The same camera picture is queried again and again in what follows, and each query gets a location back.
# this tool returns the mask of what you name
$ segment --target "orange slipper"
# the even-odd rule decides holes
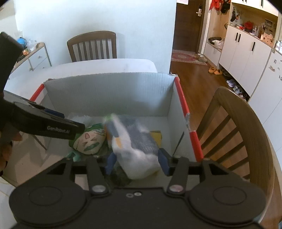
[[[219,76],[219,75],[222,75],[223,74],[223,71],[220,70],[220,69],[217,69],[215,72],[214,72],[215,75]]]
[[[215,71],[216,71],[216,68],[210,67],[210,69],[209,69],[209,73],[210,73],[210,74],[213,74]]]

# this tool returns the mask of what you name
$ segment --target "hand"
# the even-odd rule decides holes
[[[20,135],[20,133],[17,133],[13,141],[22,141],[23,137]],[[3,145],[0,148],[0,171],[2,171],[6,167],[6,161],[9,160],[10,156],[12,154],[12,146],[10,144]]]

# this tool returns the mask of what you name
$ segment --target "wooden chair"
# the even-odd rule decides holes
[[[107,59],[109,59],[110,58],[110,56],[109,56],[109,45],[108,45],[109,39],[111,40],[111,44],[112,44],[113,58],[116,58],[116,34],[114,32],[111,32],[111,31],[89,32],[89,33],[80,34],[80,35],[75,36],[72,39],[68,40],[67,46],[68,46],[68,49],[69,49],[69,53],[70,53],[70,57],[71,57],[72,62],[77,61],[75,54],[74,54],[74,49],[73,49],[74,45],[77,46],[79,60],[82,61],[82,55],[81,55],[81,49],[80,49],[81,43],[83,44],[83,52],[84,52],[85,60],[93,60],[93,59],[97,60],[97,59],[99,59],[97,41],[100,42],[101,59],[104,59],[105,55],[104,55],[104,50],[103,50],[103,40],[106,40],[106,57],[107,57]],[[95,58],[93,58],[91,41],[94,41]],[[87,46],[89,46],[90,59],[87,56],[86,43],[88,43]]]
[[[197,129],[199,139],[203,137],[220,107],[223,107],[228,115],[204,141],[201,145],[202,149],[205,149],[216,138],[229,120],[233,120],[236,127],[208,151],[204,157],[212,157],[238,132],[241,134],[243,141],[224,155],[221,155],[216,161],[223,163],[230,160],[231,156],[245,146],[247,157],[240,159],[239,162],[228,169],[233,171],[249,162],[250,173],[243,176],[243,178],[249,179],[251,183],[258,185],[266,195],[267,205],[261,217],[262,219],[270,204],[274,186],[274,164],[267,135],[252,108],[233,91],[225,87],[219,87]]]

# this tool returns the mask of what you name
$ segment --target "door lock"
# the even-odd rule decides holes
[[[197,14],[199,17],[202,16],[202,8],[203,8],[203,6],[202,6],[202,5],[199,5],[199,10],[198,10],[198,12],[196,12],[196,14]]]

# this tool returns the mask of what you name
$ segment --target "doorway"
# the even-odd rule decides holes
[[[177,3],[173,49],[198,52],[205,14],[206,0],[189,0],[188,5]]]

